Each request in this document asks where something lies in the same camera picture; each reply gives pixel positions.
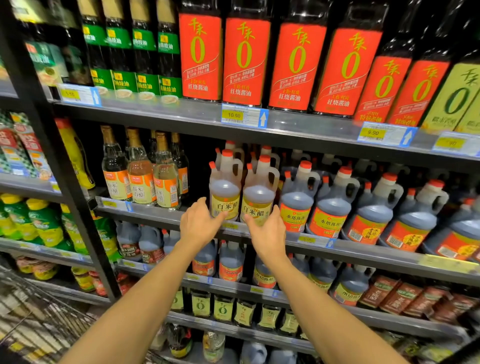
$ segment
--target shelf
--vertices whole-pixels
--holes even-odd
[[[225,324],[208,318],[200,318],[170,311],[165,321],[184,325],[189,328],[215,331],[242,340],[257,341],[264,345],[282,348],[283,350],[315,354],[313,345],[307,340],[281,336],[271,332],[254,330],[252,328],[241,328],[239,326]]]
[[[124,201],[111,200],[105,197],[97,197],[96,200],[98,206],[95,209],[95,213],[100,216],[164,229],[177,231],[180,229],[182,211],[168,211],[159,207],[125,203]],[[216,237],[227,241],[252,243],[247,226],[241,222],[224,223],[224,227],[218,232]],[[301,234],[299,240],[303,241],[286,241],[287,250],[308,256],[321,256],[397,273],[480,287],[479,265],[471,264],[473,270],[468,273],[462,273],[446,268],[424,265],[426,264],[426,255],[421,253],[404,252],[377,245],[365,245],[342,239],[328,239],[308,234]]]
[[[345,157],[368,158],[470,173],[478,158],[433,152],[438,136],[418,130],[408,148],[357,141],[361,124],[350,119],[269,110],[266,129],[221,123],[222,104],[181,99],[176,104],[136,104],[102,99],[95,108],[55,102],[58,115],[146,129],[241,140]]]
[[[61,192],[55,191],[49,181],[14,174],[0,173],[0,192],[39,198],[59,204],[64,201]]]
[[[49,248],[44,245],[32,244],[18,240],[0,238],[0,251],[9,254],[25,255],[30,258],[45,260],[64,266],[93,269],[92,258],[75,252]]]
[[[208,364],[209,362],[204,358],[204,350],[201,342],[194,341],[192,345],[192,350],[190,353],[182,359],[175,358],[168,347],[160,352],[155,352],[156,355],[161,358],[168,360],[169,363],[178,363],[178,364]],[[223,352],[222,359],[220,359],[217,364],[234,364],[238,363],[239,358],[235,350],[230,348],[225,348]]]
[[[32,278],[25,278],[26,281],[33,284],[36,287],[39,287],[52,296],[59,298],[66,298],[69,300],[85,302],[89,304],[97,305],[110,305],[110,299],[107,297],[101,297],[93,292],[84,292],[78,285],[74,282],[65,282],[60,279],[49,279],[46,281],[36,280]]]
[[[117,268],[141,277],[152,267],[142,263],[120,260]],[[282,291],[251,286],[250,284],[230,282],[220,278],[186,273],[182,279],[181,285],[182,287],[222,294],[228,297],[235,297],[258,303],[266,303],[277,307],[290,307],[288,299]],[[364,324],[373,328],[383,328],[390,331],[426,338],[450,338],[459,341],[468,339],[465,329],[459,326],[435,323],[406,316],[397,316],[359,307],[344,306],[344,308],[350,311]]]

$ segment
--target green label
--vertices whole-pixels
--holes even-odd
[[[107,28],[107,42],[113,48],[132,48],[132,40],[127,29]]]
[[[158,51],[180,54],[179,36],[173,33],[158,32]]]
[[[158,76],[156,74],[137,73],[137,87],[140,100],[155,99],[155,95],[160,95],[160,86],[158,85]]]
[[[160,92],[163,95],[182,97],[181,78],[159,76]]]
[[[112,71],[112,73],[117,97],[129,98],[132,96],[132,92],[138,92],[135,72]],[[131,92],[118,92],[119,90],[130,90]]]
[[[215,300],[213,316],[217,320],[231,321],[233,313],[233,302],[220,302]]]
[[[149,30],[133,30],[133,49],[156,50],[153,33]]]
[[[452,131],[480,89],[480,65],[457,63],[433,102],[422,129]]]
[[[83,25],[84,38],[87,44],[93,44],[94,46],[106,46],[107,34],[105,29],[99,25]]]
[[[113,90],[113,80],[112,80],[112,71],[111,70],[102,70],[101,68],[93,68],[90,70],[92,75],[92,80],[95,86],[97,86],[98,93],[100,95],[106,94],[108,91]]]

